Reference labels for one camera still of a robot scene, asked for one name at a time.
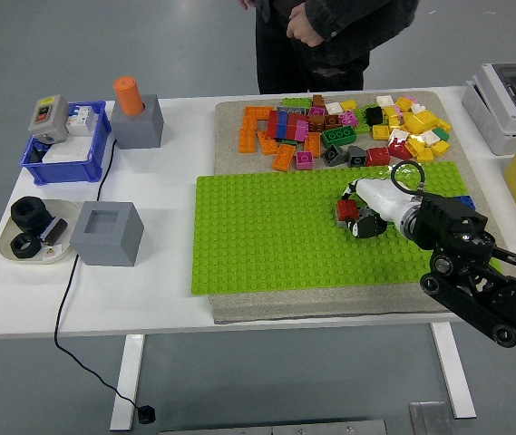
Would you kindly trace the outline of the person's left hand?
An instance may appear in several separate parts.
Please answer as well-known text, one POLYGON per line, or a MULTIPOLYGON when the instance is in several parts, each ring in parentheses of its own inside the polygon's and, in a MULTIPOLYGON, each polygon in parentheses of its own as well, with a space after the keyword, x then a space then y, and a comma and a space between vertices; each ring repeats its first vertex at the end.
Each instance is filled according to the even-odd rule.
POLYGON ((304 11, 297 11, 290 16, 287 37, 298 40, 309 47, 316 47, 324 42, 323 37, 309 23, 304 11))

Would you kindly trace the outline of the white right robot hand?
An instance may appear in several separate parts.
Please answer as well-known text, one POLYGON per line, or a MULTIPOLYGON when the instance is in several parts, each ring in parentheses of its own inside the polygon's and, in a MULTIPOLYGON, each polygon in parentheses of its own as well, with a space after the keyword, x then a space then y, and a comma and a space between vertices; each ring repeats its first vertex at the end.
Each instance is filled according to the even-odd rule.
POLYGON ((377 237, 390 223, 413 240, 420 201, 395 186, 389 179, 356 179, 348 184, 336 203, 335 221, 356 238, 377 237))

